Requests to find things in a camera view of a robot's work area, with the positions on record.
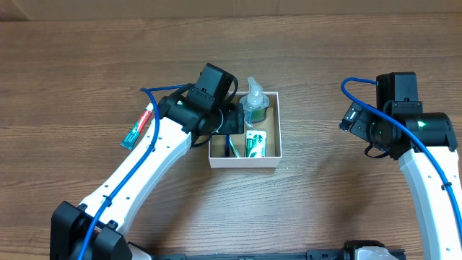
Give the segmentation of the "blue disposable razor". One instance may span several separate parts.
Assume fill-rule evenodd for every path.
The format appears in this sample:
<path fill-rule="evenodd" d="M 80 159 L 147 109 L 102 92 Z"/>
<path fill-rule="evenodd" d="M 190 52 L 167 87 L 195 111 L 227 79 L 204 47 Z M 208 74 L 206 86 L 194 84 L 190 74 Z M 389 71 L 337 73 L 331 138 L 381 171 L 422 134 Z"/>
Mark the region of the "blue disposable razor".
<path fill-rule="evenodd" d="M 225 135 L 225 157 L 230 156 L 230 135 Z"/>

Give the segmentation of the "clear soap pump bottle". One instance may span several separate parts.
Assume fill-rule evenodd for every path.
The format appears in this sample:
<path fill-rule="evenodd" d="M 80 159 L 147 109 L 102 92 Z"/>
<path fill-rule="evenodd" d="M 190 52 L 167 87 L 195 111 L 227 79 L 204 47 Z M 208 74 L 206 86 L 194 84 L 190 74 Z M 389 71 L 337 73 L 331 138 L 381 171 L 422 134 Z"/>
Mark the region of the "clear soap pump bottle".
<path fill-rule="evenodd" d="M 248 85 L 249 91 L 241 97 L 240 103 L 243 105 L 245 122 L 256 124 L 265 120 L 270 100 L 263 93 L 262 86 L 253 77 L 248 78 Z"/>

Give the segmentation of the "green white packet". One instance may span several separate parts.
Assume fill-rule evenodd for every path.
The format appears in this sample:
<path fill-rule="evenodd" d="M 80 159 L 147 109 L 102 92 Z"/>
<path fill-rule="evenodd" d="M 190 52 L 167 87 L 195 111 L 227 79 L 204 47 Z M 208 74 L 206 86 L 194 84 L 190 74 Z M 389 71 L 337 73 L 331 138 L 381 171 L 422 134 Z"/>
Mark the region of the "green white packet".
<path fill-rule="evenodd" d="M 266 157 L 267 131 L 262 126 L 245 121 L 247 130 L 245 133 L 245 156 L 262 158 Z"/>

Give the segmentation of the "green white toothbrush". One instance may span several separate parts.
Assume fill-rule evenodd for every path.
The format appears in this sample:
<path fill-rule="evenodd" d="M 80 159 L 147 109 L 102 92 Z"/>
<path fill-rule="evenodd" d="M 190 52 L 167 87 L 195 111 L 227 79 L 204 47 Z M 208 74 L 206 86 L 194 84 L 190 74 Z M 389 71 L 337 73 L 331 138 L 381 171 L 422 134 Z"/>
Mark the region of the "green white toothbrush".
<path fill-rule="evenodd" d="M 233 152 L 233 155 L 235 157 L 241 157 L 241 155 L 240 155 L 239 151 L 237 150 L 234 142 L 232 141 L 232 138 L 230 138 L 230 148 L 231 148 L 231 150 Z"/>

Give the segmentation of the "red green toothpaste tube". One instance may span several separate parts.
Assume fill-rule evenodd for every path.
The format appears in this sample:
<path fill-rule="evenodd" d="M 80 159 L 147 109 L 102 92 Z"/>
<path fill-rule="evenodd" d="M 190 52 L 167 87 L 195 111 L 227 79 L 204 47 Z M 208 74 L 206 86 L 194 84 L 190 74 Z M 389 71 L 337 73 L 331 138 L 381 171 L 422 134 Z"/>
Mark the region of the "red green toothpaste tube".
<path fill-rule="evenodd" d="M 149 104 L 144 112 L 140 115 L 136 123 L 131 128 L 130 132 L 126 135 L 124 140 L 121 142 L 121 146 L 132 150 L 134 145 L 136 144 L 136 140 L 139 138 L 140 133 L 142 132 L 143 128 L 145 127 L 148 119 L 152 115 L 153 112 L 153 104 Z"/>

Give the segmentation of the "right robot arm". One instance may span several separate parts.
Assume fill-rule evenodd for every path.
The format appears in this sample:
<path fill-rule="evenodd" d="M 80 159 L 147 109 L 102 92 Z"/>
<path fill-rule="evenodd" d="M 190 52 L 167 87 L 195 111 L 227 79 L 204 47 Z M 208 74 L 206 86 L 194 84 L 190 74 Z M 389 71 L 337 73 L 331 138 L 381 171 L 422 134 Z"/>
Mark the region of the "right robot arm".
<path fill-rule="evenodd" d="M 340 129 L 396 160 L 411 192 L 425 259 L 461 258 L 461 180 L 455 134 L 444 113 L 352 103 Z"/>

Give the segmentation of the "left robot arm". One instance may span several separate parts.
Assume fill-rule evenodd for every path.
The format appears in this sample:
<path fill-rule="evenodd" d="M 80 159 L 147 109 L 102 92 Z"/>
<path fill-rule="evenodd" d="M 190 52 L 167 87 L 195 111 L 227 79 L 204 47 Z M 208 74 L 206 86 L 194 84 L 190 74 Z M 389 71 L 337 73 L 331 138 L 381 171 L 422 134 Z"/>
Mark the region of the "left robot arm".
<path fill-rule="evenodd" d="M 199 136 L 241 134 L 243 107 L 230 98 L 178 92 L 154 104 L 140 143 L 103 185 L 78 206 L 63 201 L 51 217 L 51 259 L 152 259 L 128 242 L 141 205 Z"/>

